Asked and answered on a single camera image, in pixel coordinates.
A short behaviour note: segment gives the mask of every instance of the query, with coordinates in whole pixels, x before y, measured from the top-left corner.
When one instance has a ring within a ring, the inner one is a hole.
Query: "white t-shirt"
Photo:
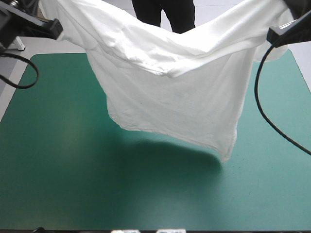
[[[123,129],[170,135],[230,158],[252,64],[269,48],[268,28],[292,20],[282,0],[245,0],[176,34],[101,0],[42,0],[62,39],[86,49]],[[271,59],[287,48],[275,50]]]

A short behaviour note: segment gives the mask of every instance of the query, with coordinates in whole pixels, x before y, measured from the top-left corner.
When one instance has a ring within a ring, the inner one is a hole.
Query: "green table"
[[[255,64],[232,158],[122,130],[85,54],[33,57],[39,83],[0,123],[0,229],[311,229],[311,157],[260,116]],[[21,84],[34,72],[27,69]],[[287,52],[266,64],[267,115],[311,148],[311,95]]]

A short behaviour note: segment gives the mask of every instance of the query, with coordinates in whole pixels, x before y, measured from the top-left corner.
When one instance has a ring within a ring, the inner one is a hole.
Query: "black cable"
[[[27,86],[17,85],[15,83],[11,82],[8,78],[6,78],[6,77],[4,77],[3,75],[0,74],[0,79],[2,81],[4,81],[5,83],[7,83],[10,86],[15,87],[17,89],[28,89],[28,88],[30,88],[30,87],[32,87],[32,86],[34,86],[36,84],[36,82],[39,79],[39,70],[38,70],[37,66],[34,63],[32,63],[32,61],[30,61],[30,60],[28,60],[28,59],[26,59],[26,58],[24,58],[22,56],[19,56],[19,55],[16,55],[16,54],[12,54],[12,53],[0,52],[0,56],[1,57],[11,57],[11,58],[15,58],[15,59],[18,59],[20,61],[23,61],[23,62],[29,64],[36,72],[36,80],[32,84],[27,85]]]
[[[299,149],[303,150],[305,153],[311,155],[311,151],[307,150],[306,148],[304,148],[302,145],[298,144],[297,142],[295,142],[294,140],[292,140],[291,138],[289,138],[285,133],[283,133],[277,126],[275,126],[272,121],[266,116],[266,114],[264,113],[260,101],[259,101],[259,97],[258,97],[258,85],[259,85],[259,78],[260,78],[260,73],[262,70],[262,67],[264,65],[264,62],[266,61],[268,55],[271,53],[271,51],[273,50],[274,46],[272,45],[268,51],[266,52],[266,54],[264,55],[260,66],[258,68],[257,71],[257,75],[256,75],[256,81],[255,81],[255,99],[256,99],[256,103],[257,103],[257,107],[261,113],[261,115],[263,116],[263,118],[268,122],[268,124],[275,129],[282,137],[284,137],[286,140],[288,140],[290,143],[294,144],[296,147],[298,147]]]

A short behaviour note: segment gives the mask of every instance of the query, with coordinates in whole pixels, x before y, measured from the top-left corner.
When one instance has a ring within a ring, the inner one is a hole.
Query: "black pants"
[[[136,17],[148,24],[160,27],[164,10],[173,32],[184,33],[195,27],[193,0],[132,0]]]

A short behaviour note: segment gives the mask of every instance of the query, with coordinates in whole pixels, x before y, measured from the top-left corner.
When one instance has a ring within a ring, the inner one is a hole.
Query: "cloth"
[[[101,0],[42,0],[42,6],[47,18],[60,19],[61,39],[86,49],[117,124],[212,148],[222,161],[235,145],[252,63],[270,46],[268,28],[293,19],[282,0],[245,0],[176,34]]]
[[[164,10],[174,33],[185,33],[193,28],[195,7],[193,0],[132,0],[136,17],[148,24],[160,27]]]

